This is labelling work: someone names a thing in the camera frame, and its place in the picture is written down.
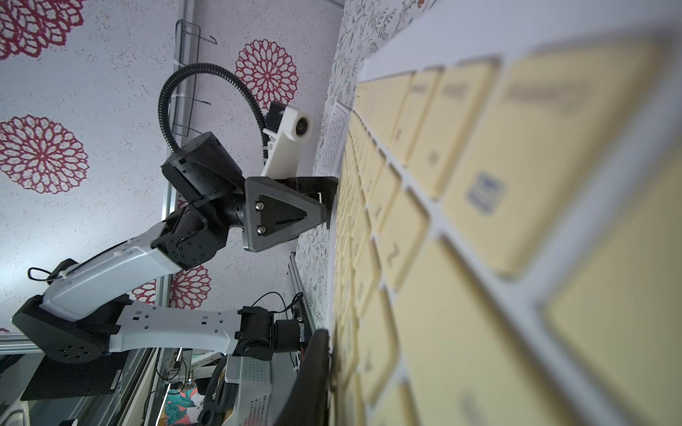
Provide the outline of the yellow keyboard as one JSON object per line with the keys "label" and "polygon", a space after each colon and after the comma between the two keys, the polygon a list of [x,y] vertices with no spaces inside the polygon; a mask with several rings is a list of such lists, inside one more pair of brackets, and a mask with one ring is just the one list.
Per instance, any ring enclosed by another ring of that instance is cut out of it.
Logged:
{"label": "yellow keyboard", "polygon": [[417,7],[354,94],[330,424],[680,424],[680,2]]}

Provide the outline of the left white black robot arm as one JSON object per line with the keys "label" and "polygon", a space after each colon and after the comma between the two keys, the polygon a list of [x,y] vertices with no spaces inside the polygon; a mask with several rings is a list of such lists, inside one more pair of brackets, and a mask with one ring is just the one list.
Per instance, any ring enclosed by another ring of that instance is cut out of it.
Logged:
{"label": "left white black robot arm", "polygon": [[259,253],[330,222],[335,177],[245,177],[218,139],[206,132],[175,147],[163,175],[186,199],[165,221],[86,262],[63,261],[12,317],[44,354],[82,364],[110,353],[188,348],[271,360],[302,348],[301,329],[276,311],[245,306],[203,312],[130,298],[156,278],[213,259],[234,229]]}

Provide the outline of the white keyboard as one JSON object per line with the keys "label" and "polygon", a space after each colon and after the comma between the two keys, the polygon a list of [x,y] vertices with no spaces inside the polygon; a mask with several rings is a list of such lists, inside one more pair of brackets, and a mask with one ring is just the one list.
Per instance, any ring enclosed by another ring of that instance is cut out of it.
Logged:
{"label": "white keyboard", "polygon": [[334,102],[321,145],[317,149],[313,168],[315,176],[340,176],[350,115],[351,111],[346,106]]}

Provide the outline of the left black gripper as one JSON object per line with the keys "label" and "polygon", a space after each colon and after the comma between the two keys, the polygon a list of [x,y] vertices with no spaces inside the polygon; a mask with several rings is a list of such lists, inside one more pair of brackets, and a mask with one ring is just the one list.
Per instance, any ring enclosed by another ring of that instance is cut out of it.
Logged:
{"label": "left black gripper", "polygon": [[249,177],[212,132],[173,153],[163,176],[186,201],[169,216],[167,250],[221,250],[232,227],[243,224],[245,250],[261,252],[292,241],[318,225],[331,226],[339,187],[333,176]]}

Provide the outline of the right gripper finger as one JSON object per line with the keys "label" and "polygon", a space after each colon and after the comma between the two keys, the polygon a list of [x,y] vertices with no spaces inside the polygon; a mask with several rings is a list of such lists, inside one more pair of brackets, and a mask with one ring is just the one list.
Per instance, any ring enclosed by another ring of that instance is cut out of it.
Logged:
{"label": "right gripper finger", "polygon": [[275,425],[329,424],[331,364],[330,333],[318,329],[312,334],[291,394]]}

